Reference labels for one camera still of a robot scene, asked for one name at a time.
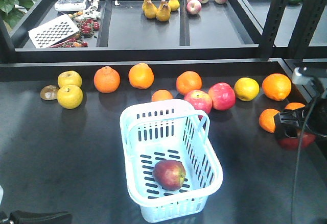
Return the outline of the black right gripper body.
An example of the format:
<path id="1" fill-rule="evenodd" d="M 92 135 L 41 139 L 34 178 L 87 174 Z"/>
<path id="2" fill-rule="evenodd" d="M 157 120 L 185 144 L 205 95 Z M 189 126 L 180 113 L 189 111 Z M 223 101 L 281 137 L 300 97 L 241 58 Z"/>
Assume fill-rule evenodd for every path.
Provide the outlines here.
<path id="1" fill-rule="evenodd" d="M 275 131 L 285 135 L 287 130 L 302 129 L 326 139 L 326 104 L 306 105 L 296 110 L 284 109 L 274 116 Z"/>

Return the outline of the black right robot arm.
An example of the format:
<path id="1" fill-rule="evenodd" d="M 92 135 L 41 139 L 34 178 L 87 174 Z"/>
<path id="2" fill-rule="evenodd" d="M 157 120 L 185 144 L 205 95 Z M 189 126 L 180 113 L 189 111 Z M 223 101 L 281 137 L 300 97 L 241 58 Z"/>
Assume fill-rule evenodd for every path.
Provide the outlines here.
<path id="1" fill-rule="evenodd" d="M 321 138 L 326 137 L 326 69 L 297 67 L 292 82 L 295 85 L 311 85 L 316 95 L 302 108 L 284 109 L 274 116 L 275 137 L 290 138 L 296 130 Z"/>

